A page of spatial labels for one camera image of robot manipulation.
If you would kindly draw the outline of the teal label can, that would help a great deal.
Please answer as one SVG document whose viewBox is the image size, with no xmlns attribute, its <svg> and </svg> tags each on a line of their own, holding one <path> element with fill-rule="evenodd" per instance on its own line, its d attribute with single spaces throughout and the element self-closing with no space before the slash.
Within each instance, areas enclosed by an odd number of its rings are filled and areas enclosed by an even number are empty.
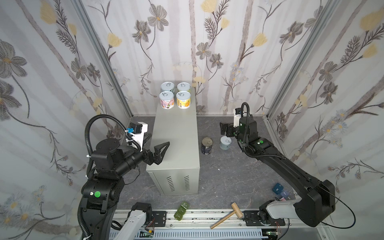
<svg viewBox="0 0 384 240">
<path fill-rule="evenodd" d="M 232 139 L 227 136 L 222 136 L 220 139 L 220 148 L 222 150 L 228 150 L 232 144 Z"/>
</svg>

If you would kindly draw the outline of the dark blue can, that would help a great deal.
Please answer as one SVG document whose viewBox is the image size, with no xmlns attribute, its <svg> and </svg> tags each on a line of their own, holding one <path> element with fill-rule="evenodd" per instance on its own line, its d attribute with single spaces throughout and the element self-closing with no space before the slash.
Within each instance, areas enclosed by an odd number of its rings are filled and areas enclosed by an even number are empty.
<svg viewBox="0 0 384 240">
<path fill-rule="evenodd" d="M 209 155 L 213 147 L 213 139 L 205 137 L 202 139 L 201 152 L 204 155 Z"/>
</svg>

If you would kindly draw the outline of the pink label can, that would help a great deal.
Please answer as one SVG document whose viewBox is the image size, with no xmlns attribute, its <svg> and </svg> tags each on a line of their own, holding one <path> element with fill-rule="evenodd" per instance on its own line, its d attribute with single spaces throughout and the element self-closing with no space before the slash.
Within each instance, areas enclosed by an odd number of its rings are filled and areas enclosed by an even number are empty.
<svg viewBox="0 0 384 240">
<path fill-rule="evenodd" d="M 174 93 L 164 91 L 159 94 L 160 104 L 163 109 L 172 109 L 175 106 Z"/>
</svg>

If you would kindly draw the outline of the yellow label can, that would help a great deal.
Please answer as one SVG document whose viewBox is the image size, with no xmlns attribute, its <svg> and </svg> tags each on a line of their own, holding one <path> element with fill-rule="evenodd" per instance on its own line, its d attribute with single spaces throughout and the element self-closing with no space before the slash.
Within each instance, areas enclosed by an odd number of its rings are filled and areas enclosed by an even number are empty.
<svg viewBox="0 0 384 240">
<path fill-rule="evenodd" d="M 176 94 L 177 106 L 180 109 L 188 109 L 191 105 L 191 93 L 188 91 L 179 91 Z"/>
</svg>

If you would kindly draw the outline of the blue brown label can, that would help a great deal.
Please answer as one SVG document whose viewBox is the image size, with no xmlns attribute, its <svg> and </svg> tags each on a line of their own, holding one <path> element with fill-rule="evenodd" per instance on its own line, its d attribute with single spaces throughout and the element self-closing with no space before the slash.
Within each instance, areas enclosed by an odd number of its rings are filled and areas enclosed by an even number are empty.
<svg viewBox="0 0 384 240">
<path fill-rule="evenodd" d="M 175 93 L 175 84 L 172 82 L 164 82 L 161 84 L 161 92 Z"/>
</svg>

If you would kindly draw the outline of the green label can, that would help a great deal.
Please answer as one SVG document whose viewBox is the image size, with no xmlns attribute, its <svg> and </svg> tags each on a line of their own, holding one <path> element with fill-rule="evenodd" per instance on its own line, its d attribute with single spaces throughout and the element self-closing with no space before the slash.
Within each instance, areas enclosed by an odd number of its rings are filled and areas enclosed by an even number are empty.
<svg viewBox="0 0 384 240">
<path fill-rule="evenodd" d="M 191 85 L 189 83 L 186 83 L 186 82 L 182 82 L 182 83 L 179 83 L 177 85 L 177 90 L 179 92 L 182 92 L 182 91 L 185 91 L 185 92 L 191 92 Z"/>
</svg>

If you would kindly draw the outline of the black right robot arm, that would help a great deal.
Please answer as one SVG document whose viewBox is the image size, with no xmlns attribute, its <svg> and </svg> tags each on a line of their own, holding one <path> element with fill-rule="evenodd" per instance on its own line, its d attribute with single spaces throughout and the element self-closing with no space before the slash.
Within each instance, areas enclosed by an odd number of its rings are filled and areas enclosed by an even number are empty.
<svg viewBox="0 0 384 240">
<path fill-rule="evenodd" d="M 270 200 L 261 205 L 258 212 L 261 223 L 298 219 L 316 227 L 335 211 L 339 198 L 334 184 L 319 180 L 287 159 L 271 141 L 259 136 L 256 121 L 242 117 L 236 126 L 220 123 L 220 129 L 221 135 L 235 138 L 245 155 L 270 167 L 299 195 L 294 200 Z"/>
</svg>

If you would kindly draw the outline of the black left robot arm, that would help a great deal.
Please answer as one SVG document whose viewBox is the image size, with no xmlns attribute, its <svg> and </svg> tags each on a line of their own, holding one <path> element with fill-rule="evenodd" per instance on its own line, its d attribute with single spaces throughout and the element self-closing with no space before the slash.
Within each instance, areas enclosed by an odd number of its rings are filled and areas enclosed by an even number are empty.
<svg viewBox="0 0 384 240">
<path fill-rule="evenodd" d="M 88 134 L 85 135 L 89 151 L 91 171 L 82 187 L 82 199 L 78 207 L 78 222 L 85 240 L 105 240 L 109 236 L 120 194 L 125 186 L 124 175 L 139 163 L 159 165 L 170 146 L 165 142 L 148 149 L 138 150 L 123 146 L 116 139 L 105 139 L 93 150 Z"/>
</svg>

